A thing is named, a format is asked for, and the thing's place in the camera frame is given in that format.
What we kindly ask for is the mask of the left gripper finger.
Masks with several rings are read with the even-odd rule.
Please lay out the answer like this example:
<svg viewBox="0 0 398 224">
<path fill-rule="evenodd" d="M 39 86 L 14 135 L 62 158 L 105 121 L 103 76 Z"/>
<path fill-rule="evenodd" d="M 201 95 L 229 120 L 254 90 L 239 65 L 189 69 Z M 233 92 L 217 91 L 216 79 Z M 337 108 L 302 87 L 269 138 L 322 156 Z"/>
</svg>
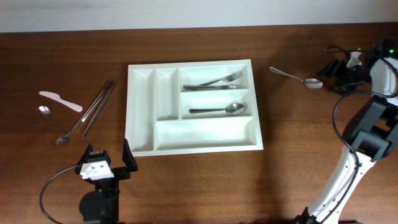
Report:
<svg viewBox="0 0 398 224">
<path fill-rule="evenodd" d="M 129 143 L 127 139 L 124 139 L 123 142 L 123 155 L 122 155 L 122 161 L 125 163 L 126 169 L 129 172 L 136 172 L 138 171 L 138 165 L 137 162 L 132 155 L 132 152 L 129 147 Z"/>
<path fill-rule="evenodd" d="M 91 153 L 92 151 L 93 151 L 92 145 L 91 145 L 91 144 L 87 145 L 87 147 L 86 147 L 86 149 L 85 149 L 83 155 L 81 156 L 81 158 L 80 158 L 79 161 L 77 162 L 77 165 L 80 166 L 80 165 L 86 163 L 87 160 L 88 160 L 88 157 L 89 157 L 89 155 L 90 155 L 90 153 Z"/>
</svg>

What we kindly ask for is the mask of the steel spoon pointing down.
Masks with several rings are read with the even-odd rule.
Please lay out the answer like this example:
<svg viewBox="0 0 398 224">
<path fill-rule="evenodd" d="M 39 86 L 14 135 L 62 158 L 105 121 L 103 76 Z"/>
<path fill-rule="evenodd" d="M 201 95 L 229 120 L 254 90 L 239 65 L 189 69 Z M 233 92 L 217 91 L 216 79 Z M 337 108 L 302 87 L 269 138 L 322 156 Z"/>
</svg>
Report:
<svg viewBox="0 0 398 224">
<path fill-rule="evenodd" d="M 319 88 L 321 88 L 321 87 L 323 86 L 323 82 L 320 81 L 320 80 L 318 80 L 318 79 L 316 79 L 316 78 L 301 79 L 301 78 L 296 77 L 296 76 L 294 76 L 294 75 L 291 75 L 291 74 L 282 72 L 282 71 L 280 71 L 280 70 L 278 70 L 278 69 L 276 69 L 276 68 L 274 68 L 274 67 L 269 67 L 269 70 L 270 70 L 271 72 L 273 72 L 273 73 L 277 73 L 277 74 L 279 74 L 279 75 L 284 75 L 284 76 L 286 76 L 286 77 L 299 80 L 299 81 L 301 81 L 301 82 L 303 83 L 303 85 L 304 85 L 305 87 L 310 88 L 310 89 L 319 89 Z"/>
</svg>

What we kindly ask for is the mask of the steel fork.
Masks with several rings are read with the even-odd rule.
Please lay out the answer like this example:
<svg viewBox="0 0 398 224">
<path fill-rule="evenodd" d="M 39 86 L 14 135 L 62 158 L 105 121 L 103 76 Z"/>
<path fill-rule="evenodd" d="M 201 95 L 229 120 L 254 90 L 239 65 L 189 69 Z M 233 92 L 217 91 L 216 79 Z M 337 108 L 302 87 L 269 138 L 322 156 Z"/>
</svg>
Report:
<svg viewBox="0 0 398 224">
<path fill-rule="evenodd" d="M 236 89 L 237 85 L 183 85 L 184 90 L 229 90 L 229 89 Z"/>
<path fill-rule="evenodd" d="M 216 80 L 212 80 L 212 81 L 209 81 L 209 82 L 206 82 L 206 83 L 202 83 L 202 84 L 200 84 L 200 86 L 208 86 L 208 85 L 211 85 L 211 84 L 214 84 L 214 83 L 217 83 L 217 82 L 229 83 L 229 82 L 232 82 L 232 81 L 238 79 L 239 77 L 241 77 L 242 74 L 243 74 L 242 71 L 237 71 L 237 72 L 231 73 L 231 74 L 229 74 L 229 75 L 227 75 L 225 77 L 218 78 Z"/>
</svg>

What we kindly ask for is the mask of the steel spoon pointing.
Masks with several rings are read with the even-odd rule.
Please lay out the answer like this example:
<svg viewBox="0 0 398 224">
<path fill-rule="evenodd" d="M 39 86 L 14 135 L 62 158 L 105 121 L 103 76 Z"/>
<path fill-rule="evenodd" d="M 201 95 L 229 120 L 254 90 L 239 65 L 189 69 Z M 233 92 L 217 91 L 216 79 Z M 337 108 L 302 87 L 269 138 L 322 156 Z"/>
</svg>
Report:
<svg viewBox="0 0 398 224">
<path fill-rule="evenodd" d="M 211 112 L 219 112 L 224 111 L 228 115 L 237 115 L 242 113 L 245 110 L 245 106 L 242 103 L 231 103 L 225 108 L 217 108 L 217 109 L 189 109 L 190 114 L 197 113 L 211 113 Z"/>
</svg>

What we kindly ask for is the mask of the left black arm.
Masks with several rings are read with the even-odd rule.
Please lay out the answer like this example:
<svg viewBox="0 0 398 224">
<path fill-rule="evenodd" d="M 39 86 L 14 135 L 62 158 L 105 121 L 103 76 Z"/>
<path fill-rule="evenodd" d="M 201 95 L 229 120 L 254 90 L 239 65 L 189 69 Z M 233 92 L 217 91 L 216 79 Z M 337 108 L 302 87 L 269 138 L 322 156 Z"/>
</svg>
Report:
<svg viewBox="0 0 398 224">
<path fill-rule="evenodd" d="M 94 151 L 92 145 L 87 146 L 75 168 L 76 174 L 95 186 L 79 203 L 84 223 L 119 222 L 119 182 L 130 179 L 131 173 L 138 170 L 127 139 L 123 142 L 122 161 L 124 166 L 112 168 L 107 151 Z"/>
</svg>

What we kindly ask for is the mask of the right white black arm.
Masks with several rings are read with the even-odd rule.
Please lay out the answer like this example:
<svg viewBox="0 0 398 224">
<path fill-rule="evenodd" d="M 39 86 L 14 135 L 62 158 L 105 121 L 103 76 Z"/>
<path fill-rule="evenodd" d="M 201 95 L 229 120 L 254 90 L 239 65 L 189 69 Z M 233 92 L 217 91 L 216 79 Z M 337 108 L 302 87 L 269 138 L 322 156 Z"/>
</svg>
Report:
<svg viewBox="0 0 398 224">
<path fill-rule="evenodd" d="M 369 50 L 330 45 L 325 52 L 346 57 L 332 60 L 317 73 L 335 78 L 330 91 L 344 100 L 360 94 L 360 85 L 370 84 L 365 94 L 371 97 L 345 130 L 336 134 L 343 143 L 339 161 L 320 196 L 295 217 L 295 224 L 339 223 L 359 181 L 397 147 L 397 41 L 381 39 Z"/>
</svg>

